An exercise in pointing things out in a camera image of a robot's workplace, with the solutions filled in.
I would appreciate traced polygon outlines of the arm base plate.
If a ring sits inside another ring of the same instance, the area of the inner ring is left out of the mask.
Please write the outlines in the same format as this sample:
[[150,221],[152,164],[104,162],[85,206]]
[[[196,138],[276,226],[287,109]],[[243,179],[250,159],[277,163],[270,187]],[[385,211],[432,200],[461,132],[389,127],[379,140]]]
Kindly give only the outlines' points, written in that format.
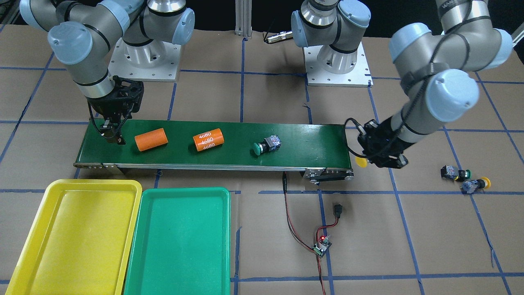
[[153,40],[134,47],[120,39],[108,70],[111,75],[140,82],[176,82],[182,46]]
[[334,51],[329,45],[303,48],[309,86],[373,86],[363,43],[350,54]]

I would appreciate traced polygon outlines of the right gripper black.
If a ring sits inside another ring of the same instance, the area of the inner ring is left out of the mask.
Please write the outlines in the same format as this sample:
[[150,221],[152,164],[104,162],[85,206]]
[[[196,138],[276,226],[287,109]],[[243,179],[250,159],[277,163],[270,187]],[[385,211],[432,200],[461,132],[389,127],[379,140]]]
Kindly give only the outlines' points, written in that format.
[[89,98],[89,105],[105,120],[113,125],[101,125],[100,135],[107,142],[116,142],[125,145],[121,129],[125,120],[131,119],[132,113],[139,111],[144,95],[144,83],[131,79],[121,78],[113,75],[112,82],[115,83],[113,90],[101,98]]

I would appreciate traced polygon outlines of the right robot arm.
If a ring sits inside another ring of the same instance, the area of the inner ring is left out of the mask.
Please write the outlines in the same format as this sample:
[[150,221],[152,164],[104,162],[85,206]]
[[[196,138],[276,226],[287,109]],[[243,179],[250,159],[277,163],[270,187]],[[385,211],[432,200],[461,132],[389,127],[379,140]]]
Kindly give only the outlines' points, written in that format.
[[109,143],[124,145],[124,123],[139,111],[143,81],[176,80],[195,13],[185,0],[22,0],[26,23],[47,32],[54,55],[82,94]]

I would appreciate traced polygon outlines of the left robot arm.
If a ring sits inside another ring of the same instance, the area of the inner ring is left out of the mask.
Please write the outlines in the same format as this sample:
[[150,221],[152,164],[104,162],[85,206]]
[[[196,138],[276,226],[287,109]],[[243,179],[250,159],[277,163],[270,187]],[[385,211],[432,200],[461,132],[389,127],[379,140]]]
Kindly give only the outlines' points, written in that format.
[[[362,147],[355,156],[379,168],[406,166],[406,149],[475,106],[479,88],[468,73],[500,66],[513,50],[511,35],[493,27],[486,0],[438,0],[436,6],[440,35],[412,23],[389,41],[409,101],[382,123],[355,123]],[[298,47],[321,47],[323,70],[342,75],[356,66],[369,22],[370,10],[360,1],[305,0],[291,15],[291,32]]]

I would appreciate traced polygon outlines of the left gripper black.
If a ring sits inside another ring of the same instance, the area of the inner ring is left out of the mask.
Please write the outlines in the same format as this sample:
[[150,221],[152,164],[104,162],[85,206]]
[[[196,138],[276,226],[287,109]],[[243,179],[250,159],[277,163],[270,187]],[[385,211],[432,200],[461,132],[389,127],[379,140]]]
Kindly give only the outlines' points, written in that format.
[[391,120],[378,123],[369,120],[357,138],[363,155],[378,168],[402,168],[408,164],[404,150],[408,143],[398,137],[397,131],[391,128]]

